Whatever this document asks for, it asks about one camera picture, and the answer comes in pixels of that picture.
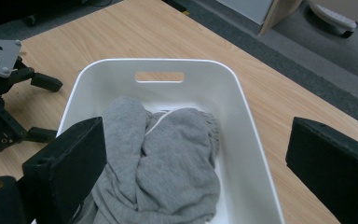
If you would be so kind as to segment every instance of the gray carpet floor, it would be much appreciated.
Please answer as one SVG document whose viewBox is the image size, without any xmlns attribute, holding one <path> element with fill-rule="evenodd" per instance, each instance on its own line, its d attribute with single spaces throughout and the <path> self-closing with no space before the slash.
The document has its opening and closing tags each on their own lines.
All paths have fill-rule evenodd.
<svg viewBox="0 0 358 224">
<path fill-rule="evenodd" d="M 75 0 L 62 2 L 58 6 L 46 9 L 45 12 L 36 15 L 36 26 L 27 26 L 22 21 L 11 21 L 0 25 L 0 39 L 23 40 L 99 10 L 105 7 L 105 5 L 113 5 L 116 2 L 119 1 L 113 0 L 110 2 L 109 0 L 92 0 L 88 1 L 85 5 L 81 5 Z M 257 36 L 258 29 L 260 28 L 258 25 L 247 20 L 233 10 L 223 7 L 214 0 L 177 0 L 177 2 L 187 8 L 187 11 L 190 12 L 189 17 L 193 20 L 206 26 L 218 35 L 221 35 L 237 47 L 247 51 L 260 61 L 268 64 L 275 70 L 292 79 L 294 82 L 303 86 L 305 89 L 320 96 L 331 105 L 334 105 L 358 120 L 358 94 L 351 92 L 350 89 L 342 88 L 342 86 L 333 83 L 329 78 L 320 76 L 321 73 L 325 73 L 326 69 L 318 71 L 318 69 L 314 69 L 312 66 L 303 63 L 306 61 L 315 61 L 311 58 L 314 57 L 315 53 L 307 53 L 306 50 L 311 48 L 317 49 L 319 46 L 310 44 L 307 41 L 305 43 L 299 41 L 299 39 L 306 39 L 306 36 L 298 34 L 304 32 L 293 32 L 291 29 L 287 28 L 287 22 L 289 22 L 289 26 L 291 26 L 292 24 L 290 24 L 290 22 L 295 20 L 301 21 L 298 18 L 289 17 L 288 20 L 282 22 L 282 25 L 278 25 L 271 32 L 260 37 Z M 297 13 L 302 13 L 301 10 L 304 10 L 304 8 L 306 8 L 306 6 L 302 5 Z M 307 23 L 307 25 L 311 25 L 313 27 L 311 29 L 316 29 L 316 26 L 311 22 Z M 329 34 L 323 29 L 320 32 L 323 33 L 321 36 L 324 36 L 320 41 L 326 41 L 324 38 L 332 38 L 333 40 L 329 40 L 330 42 L 328 43 L 333 45 L 343 41 L 340 39 L 337 40 L 334 37 L 329 37 L 333 34 Z M 289 48 L 292 46 L 299 46 L 300 49 L 305 50 L 297 53 L 287 53 L 286 49 L 278 48 L 279 46 L 284 46 L 283 42 L 280 41 L 282 39 L 284 39 L 285 43 L 289 43 L 286 44 Z M 340 48 L 331 50 L 331 55 L 323 55 L 324 60 L 328 61 L 327 63 L 333 64 L 337 64 L 335 61 L 342 61 L 344 64 L 356 61 L 354 67 L 358 67 L 358 51 L 342 52 L 340 50 Z M 298 60 L 298 53 L 302 55 L 302 61 Z M 337 57 L 337 55 L 349 54 L 355 55 L 351 55 L 348 58 Z M 335 71 L 348 70 L 350 68 L 339 69 L 328 69 L 328 71 L 335 74 L 337 73 Z"/>
<path fill-rule="evenodd" d="M 343 30 L 307 14 L 309 9 L 304 1 L 274 31 L 358 76 L 358 25 L 350 38 L 342 38 Z"/>
</svg>

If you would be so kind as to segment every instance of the wooden table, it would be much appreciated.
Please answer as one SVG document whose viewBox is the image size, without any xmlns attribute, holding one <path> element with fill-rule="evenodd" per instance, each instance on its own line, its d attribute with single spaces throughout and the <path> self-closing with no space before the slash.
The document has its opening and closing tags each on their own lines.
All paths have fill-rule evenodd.
<svg viewBox="0 0 358 224">
<path fill-rule="evenodd" d="M 5 95 L 26 128 L 58 129 L 79 72 L 105 58 L 189 58 L 226 64 L 238 76 L 265 149 L 287 223 L 336 223 L 286 167 L 294 116 L 314 119 L 358 140 L 358 121 L 159 0 L 126 0 L 22 41 L 36 71 L 60 79 L 51 93 L 24 82 Z M 21 164 L 44 144 L 23 142 L 0 153 L 0 175 L 22 176 Z"/>
</svg>

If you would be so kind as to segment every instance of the black mechanical arm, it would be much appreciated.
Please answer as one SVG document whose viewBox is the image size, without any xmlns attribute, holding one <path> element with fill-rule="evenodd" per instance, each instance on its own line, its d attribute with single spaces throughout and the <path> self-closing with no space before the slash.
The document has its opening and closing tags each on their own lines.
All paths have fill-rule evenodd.
<svg viewBox="0 0 358 224">
<path fill-rule="evenodd" d="M 48 91 L 58 91 L 62 86 L 57 78 L 37 73 L 32 67 L 26 66 L 18 56 L 20 47 L 20 41 L 0 40 L 0 151 L 22 141 L 48 143 L 56 136 L 56 131 L 42 128 L 33 127 L 26 131 L 5 110 L 2 95 L 16 83 L 31 79 L 31 85 Z"/>
<path fill-rule="evenodd" d="M 22 165 L 0 176 L 0 223 L 73 223 L 106 164 L 102 118 L 78 122 Z"/>
</svg>

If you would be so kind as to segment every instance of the gray cloth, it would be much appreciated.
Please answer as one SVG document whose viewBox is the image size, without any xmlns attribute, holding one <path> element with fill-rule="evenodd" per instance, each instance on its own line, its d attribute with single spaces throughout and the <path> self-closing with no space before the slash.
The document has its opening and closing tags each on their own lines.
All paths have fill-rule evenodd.
<svg viewBox="0 0 358 224">
<path fill-rule="evenodd" d="M 211 114 L 151 114 L 120 97 L 103 114 L 107 164 L 77 223 L 205 223 L 216 212 L 219 148 Z"/>
</svg>

